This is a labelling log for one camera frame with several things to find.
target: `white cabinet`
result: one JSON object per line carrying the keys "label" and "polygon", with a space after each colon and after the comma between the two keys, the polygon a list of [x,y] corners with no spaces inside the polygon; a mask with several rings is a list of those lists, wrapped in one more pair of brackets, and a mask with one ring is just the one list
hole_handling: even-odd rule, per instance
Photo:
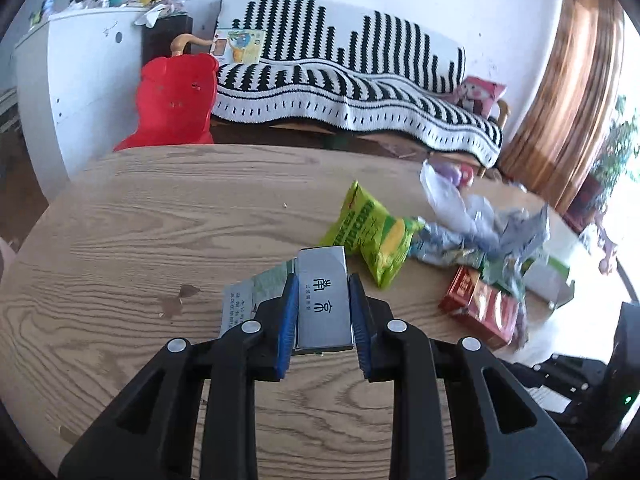
{"label": "white cabinet", "polygon": [[15,47],[22,131],[49,202],[138,126],[140,14],[127,7],[54,14]]}

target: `green plant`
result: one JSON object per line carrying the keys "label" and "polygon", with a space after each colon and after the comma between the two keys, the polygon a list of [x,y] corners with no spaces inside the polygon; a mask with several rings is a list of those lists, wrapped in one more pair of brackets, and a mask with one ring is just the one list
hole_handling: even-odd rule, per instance
{"label": "green plant", "polygon": [[602,185],[602,192],[593,199],[592,204],[603,210],[620,175],[630,173],[632,179],[638,176],[628,169],[629,162],[640,154],[638,144],[638,111],[634,110],[631,121],[624,120],[626,96],[619,95],[616,99],[616,116],[611,118],[609,135],[605,140],[593,167],[591,174]]}

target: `red box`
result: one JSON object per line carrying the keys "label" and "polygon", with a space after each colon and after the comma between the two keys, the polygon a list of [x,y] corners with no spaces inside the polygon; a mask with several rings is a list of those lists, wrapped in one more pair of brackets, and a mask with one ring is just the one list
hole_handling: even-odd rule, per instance
{"label": "red box", "polygon": [[509,294],[483,282],[475,269],[458,269],[440,302],[440,308],[472,330],[492,349],[511,342],[518,302]]}

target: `green snack bag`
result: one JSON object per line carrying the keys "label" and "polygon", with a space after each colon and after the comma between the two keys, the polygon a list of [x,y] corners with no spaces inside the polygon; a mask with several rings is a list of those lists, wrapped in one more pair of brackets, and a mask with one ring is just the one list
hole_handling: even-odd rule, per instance
{"label": "green snack bag", "polygon": [[413,234],[422,228],[413,218],[395,218],[357,180],[344,197],[340,218],[324,235],[322,246],[342,245],[346,254],[358,249],[380,288],[400,270]]}

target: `sofa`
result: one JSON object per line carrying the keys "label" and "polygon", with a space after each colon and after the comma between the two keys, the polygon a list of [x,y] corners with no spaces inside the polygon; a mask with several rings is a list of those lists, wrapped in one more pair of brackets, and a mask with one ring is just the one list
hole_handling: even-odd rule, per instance
{"label": "sofa", "polygon": [[443,99],[465,77],[465,49],[437,32],[322,0],[222,0],[217,27],[266,32],[258,63],[221,64],[212,111],[220,120],[402,132],[485,168],[497,160],[508,107],[486,120]]}

